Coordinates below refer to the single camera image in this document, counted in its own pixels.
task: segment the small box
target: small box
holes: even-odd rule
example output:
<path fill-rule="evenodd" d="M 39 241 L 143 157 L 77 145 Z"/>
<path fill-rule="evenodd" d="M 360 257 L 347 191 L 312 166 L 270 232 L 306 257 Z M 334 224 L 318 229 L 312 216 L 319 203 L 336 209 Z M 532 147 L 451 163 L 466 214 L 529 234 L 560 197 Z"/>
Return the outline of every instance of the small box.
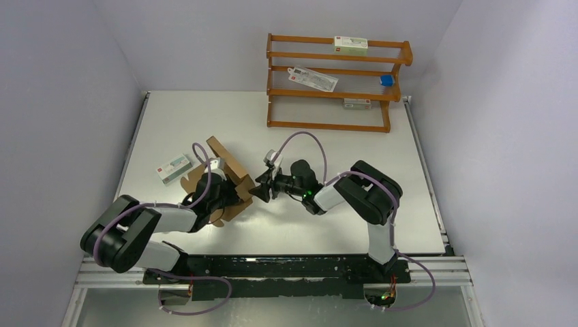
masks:
<path fill-rule="evenodd" d="M 291 82 L 299 83 L 324 92 L 333 92 L 333 89 L 335 89 L 335 85 L 339 80 L 333 76 L 321 74 L 303 67 L 289 67 L 287 72 L 289 72 L 289 80 Z"/>
<path fill-rule="evenodd" d="M 157 174 L 159 174 L 163 184 L 167 185 L 191 168 L 193 168 L 191 161 L 185 155 L 180 155 L 157 168 Z"/>
<path fill-rule="evenodd" d="M 344 109 L 369 110 L 371 100 L 368 99 L 344 99 Z"/>
<path fill-rule="evenodd" d="M 336 36 L 333 38 L 333 53 L 347 56 L 367 56 L 367 39 L 361 37 Z"/>

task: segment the cardboard box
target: cardboard box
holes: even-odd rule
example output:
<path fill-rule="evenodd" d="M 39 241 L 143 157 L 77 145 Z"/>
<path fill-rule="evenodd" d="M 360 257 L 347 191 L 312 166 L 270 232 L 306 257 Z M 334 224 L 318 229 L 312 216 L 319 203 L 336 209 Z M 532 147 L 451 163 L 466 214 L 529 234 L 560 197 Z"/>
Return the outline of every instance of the cardboard box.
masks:
<path fill-rule="evenodd" d="M 347 56 L 367 56 L 367 39 L 361 37 L 336 36 L 333 38 L 333 53 Z"/>
<path fill-rule="evenodd" d="M 241 203 L 236 206 L 229 206 L 223 210 L 215 211 L 209 221 L 217 226 L 224 226 L 223 221 L 231 221 L 239 213 L 241 213 L 245 208 L 247 208 L 251 203 L 253 203 L 252 195 L 249 194 L 249 190 L 255 187 L 255 183 L 247 170 L 225 149 L 223 144 L 221 144 L 215 136 L 211 136 L 207 140 L 209 148 L 215 154 L 215 157 L 219 157 L 225 160 L 225 175 L 230 178 L 232 182 L 237 186 L 235 190 L 237 191 L 238 197 L 241 199 Z M 181 178 L 181 186 L 187 192 L 187 194 L 194 192 L 200 177 L 204 173 L 204 165 L 200 165 L 195 169 L 191 170 L 186 177 Z"/>

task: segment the wooden shelf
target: wooden shelf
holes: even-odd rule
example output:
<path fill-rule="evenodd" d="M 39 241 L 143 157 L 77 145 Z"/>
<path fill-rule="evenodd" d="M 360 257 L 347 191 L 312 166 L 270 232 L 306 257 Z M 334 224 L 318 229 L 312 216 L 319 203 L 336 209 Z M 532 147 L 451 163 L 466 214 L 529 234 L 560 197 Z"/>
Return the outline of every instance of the wooden shelf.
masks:
<path fill-rule="evenodd" d="M 285 45 L 284 49 L 282 49 L 283 51 L 275 51 L 274 42 L 283 42 Z M 409 66 L 412 64 L 413 54 L 410 43 L 407 41 L 386 42 L 369 40 L 367 43 L 369 46 L 368 57 L 341 56 L 333 54 L 332 37 L 304 37 L 269 34 L 267 36 L 267 58 L 269 60 L 269 73 L 267 76 L 267 95 L 269 95 L 267 126 L 389 132 L 389 102 L 398 102 L 401 99 L 399 70 L 401 65 Z M 287 48 L 295 48 L 301 51 L 285 51 Z M 364 64 L 374 63 L 372 65 L 393 64 L 393 66 L 391 69 L 382 69 L 383 67 L 379 67 L 380 70 L 342 69 L 335 68 L 334 64 L 330 65 L 332 67 L 318 67 L 317 65 L 314 67 L 306 67 L 316 72 L 332 75 L 339 79 L 333 92 L 323 92 L 289 81 L 289 73 L 287 72 L 287 69 L 294 66 L 289 66 L 287 64 L 274 65 L 274 58 L 283 58 L 285 59 L 285 63 L 287 62 L 287 58 L 293 58 L 313 59 L 316 62 L 325 63 L 326 65 L 327 63 L 332 63 L 332 61 L 354 61 Z M 395 84 L 392 87 L 383 87 L 379 84 L 378 78 L 387 74 L 392 75 L 395 81 Z M 271 112 L 273 110 L 273 101 L 275 96 L 321 97 L 334 99 L 353 98 L 379 101 L 382 109 L 384 126 L 376 127 L 272 121 Z"/>

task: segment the medicine box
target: medicine box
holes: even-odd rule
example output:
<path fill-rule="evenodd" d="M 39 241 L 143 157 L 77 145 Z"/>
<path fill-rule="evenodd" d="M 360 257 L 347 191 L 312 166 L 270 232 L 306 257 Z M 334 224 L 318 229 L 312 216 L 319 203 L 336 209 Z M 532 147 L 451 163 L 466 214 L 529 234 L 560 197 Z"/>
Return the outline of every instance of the medicine box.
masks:
<path fill-rule="evenodd" d="M 367 39 L 361 37 L 336 36 L 333 38 L 333 53 L 347 56 L 367 56 Z"/>
<path fill-rule="evenodd" d="M 157 174 L 161 178 L 163 184 L 168 184 L 181 176 L 187 170 L 193 168 L 193 164 L 187 159 L 185 155 L 179 155 L 171 161 L 157 168 Z"/>
<path fill-rule="evenodd" d="M 369 110 L 371 101 L 368 99 L 344 99 L 344 109 Z"/>

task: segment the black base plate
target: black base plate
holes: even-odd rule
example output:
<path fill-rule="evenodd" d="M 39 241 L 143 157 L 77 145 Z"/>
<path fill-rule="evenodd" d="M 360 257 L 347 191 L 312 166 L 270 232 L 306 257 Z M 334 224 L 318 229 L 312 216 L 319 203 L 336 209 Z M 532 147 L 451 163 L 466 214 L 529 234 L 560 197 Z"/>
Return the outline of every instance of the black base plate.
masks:
<path fill-rule="evenodd" d="M 398 283 L 411 281 L 407 261 L 392 258 L 388 264 L 381 265 L 363 254 L 281 257 L 191 255 L 187 265 L 193 276 L 219 276 L 229 280 L 233 298 L 340 295 L 342 298 L 363 299 L 363 284 L 390 283 L 392 275 L 395 275 Z M 167 285 L 189 282 L 169 280 L 147 270 L 143 283 Z M 227 291 L 224 283 L 194 281 L 192 300 L 223 298 Z"/>

